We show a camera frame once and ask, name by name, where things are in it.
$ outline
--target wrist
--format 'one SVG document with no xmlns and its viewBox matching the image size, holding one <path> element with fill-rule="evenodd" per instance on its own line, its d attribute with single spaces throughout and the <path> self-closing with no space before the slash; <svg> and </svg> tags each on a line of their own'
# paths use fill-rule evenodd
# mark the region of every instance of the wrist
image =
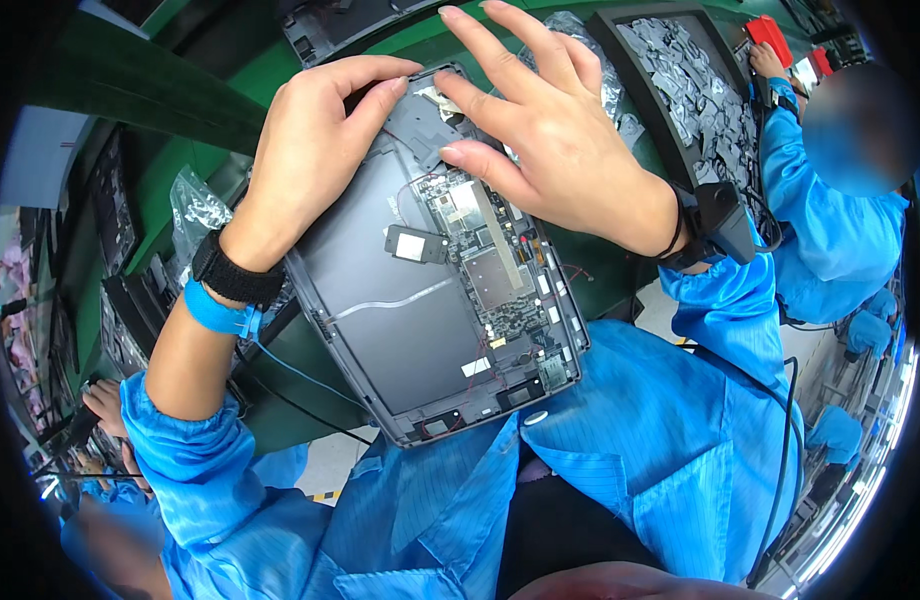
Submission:
<svg viewBox="0 0 920 600">
<path fill-rule="evenodd" d="M 248 196 L 220 234 L 220 249 L 238 267 L 267 273 L 315 220 L 305 214 L 271 214 Z"/>
</svg>

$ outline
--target blue cable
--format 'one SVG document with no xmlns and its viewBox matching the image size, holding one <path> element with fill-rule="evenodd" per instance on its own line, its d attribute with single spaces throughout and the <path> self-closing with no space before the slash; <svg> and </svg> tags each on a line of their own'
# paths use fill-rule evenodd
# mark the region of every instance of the blue cable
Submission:
<svg viewBox="0 0 920 600">
<path fill-rule="evenodd" d="M 282 361 L 281 359 L 279 359 L 279 358 L 277 358 L 276 356 L 274 356 L 274 353 L 271 352 L 270 350 L 268 350 L 268 349 L 266 348 L 266 346 L 264 346 L 264 345 L 261 343 L 261 341 L 260 341 L 259 339 L 253 338 L 253 343 L 256 344 L 256 347 L 259 348 L 259 349 L 261 349 L 261 350 L 263 351 L 264 354 L 266 354 L 266 355 L 269 356 L 270 358 L 274 359 L 274 362 L 278 363 L 280 366 L 283 366 L 283 367 L 284 367 L 285 369 L 287 369 L 288 371 L 292 371 L 293 373 L 297 374 L 297 375 L 300 376 L 301 378 L 306 379 L 306 380 L 309 381 L 310 383 L 315 383 L 315 384 L 319 385 L 320 387 L 322 387 L 322 388 L 325 389 L 325 390 L 330 390 L 331 392 L 333 392 L 334 394 L 336 394 L 337 396 L 339 396 L 340 398 L 342 398 L 342 399 L 345 400 L 345 401 L 353 402 L 353 403 L 356 404 L 357 406 L 360 405 L 360 403 L 357 402 L 356 400 L 350 399 L 350 398 L 347 397 L 345 394 L 340 393 L 340 392 L 337 391 L 337 390 L 334 390 L 334 388 L 332 388 L 331 386 L 327 385 L 326 383 L 322 383 L 322 382 L 320 382 L 320 381 L 317 381 L 316 379 L 314 379 L 314 378 L 311 377 L 310 375 L 306 374 L 306 373 L 303 372 L 302 370 L 298 369 L 297 367 L 287 365 L 284 361 Z"/>
</svg>

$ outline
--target laptop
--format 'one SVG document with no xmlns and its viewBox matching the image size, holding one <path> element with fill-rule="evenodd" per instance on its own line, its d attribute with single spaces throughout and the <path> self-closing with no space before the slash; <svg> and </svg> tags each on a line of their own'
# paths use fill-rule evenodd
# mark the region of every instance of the laptop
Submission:
<svg viewBox="0 0 920 600">
<path fill-rule="evenodd" d="M 440 160 L 479 130 L 409 79 L 343 195 L 288 253 L 303 313 L 387 438 L 411 449 L 574 385 L 590 347 L 543 223 Z"/>
</svg>

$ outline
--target woman's right hand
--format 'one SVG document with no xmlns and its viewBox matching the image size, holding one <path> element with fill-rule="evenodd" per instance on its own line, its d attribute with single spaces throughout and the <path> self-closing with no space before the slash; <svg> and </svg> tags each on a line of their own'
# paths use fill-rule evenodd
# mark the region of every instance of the woman's right hand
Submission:
<svg viewBox="0 0 920 600">
<path fill-rule="evenodd" d="M 477 19 L 456 6 L 443 6 L 446 27 L 506 100 L 451 73 L 438 73 L 435 82 L 473 123 L 513 149 L 520 166 L 471 140 L 442 148 L 443 160 L 535 217 L 646 257 L 662 253 L 677 227 L 677 198 L 665 181 L 637 163 L 604 111 L 597 56 L 517 7 L 500 0 L 482 6 L 533 51 L 539 73 L 524 66 Z M 685 243 L 680 240 L 675 250 Z"/>
</svg>

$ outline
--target dark fabric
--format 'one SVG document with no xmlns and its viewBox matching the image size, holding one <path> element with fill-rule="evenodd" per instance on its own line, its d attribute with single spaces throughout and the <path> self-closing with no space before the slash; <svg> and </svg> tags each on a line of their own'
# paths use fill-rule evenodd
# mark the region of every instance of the dark fabric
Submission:
<svg viewBox="0 0 920 600">
<path fill-rule="evenodd" d="M 823 506 L 834 495 L 834 492 L 837 491 L 840 481 L 845 474 L 847 474 L 846 464 L 828 464 L 826 468 L 817 475 L 816 480 L 813 482 L 813 487 L 810 488 L 810 493 L 807 494 L 807 496 L 813 500 L 813 503 L 817 506 Z"/>
<path fill-rule="evenodd" d="M 534 458 L 523 444 L 520 468 Z M 606 561 L 663 569 L 623 521 L 563 478 L 548 475 L 517 484 L 496 579 L 497 600 L 544 575 Z"/>
</svg>

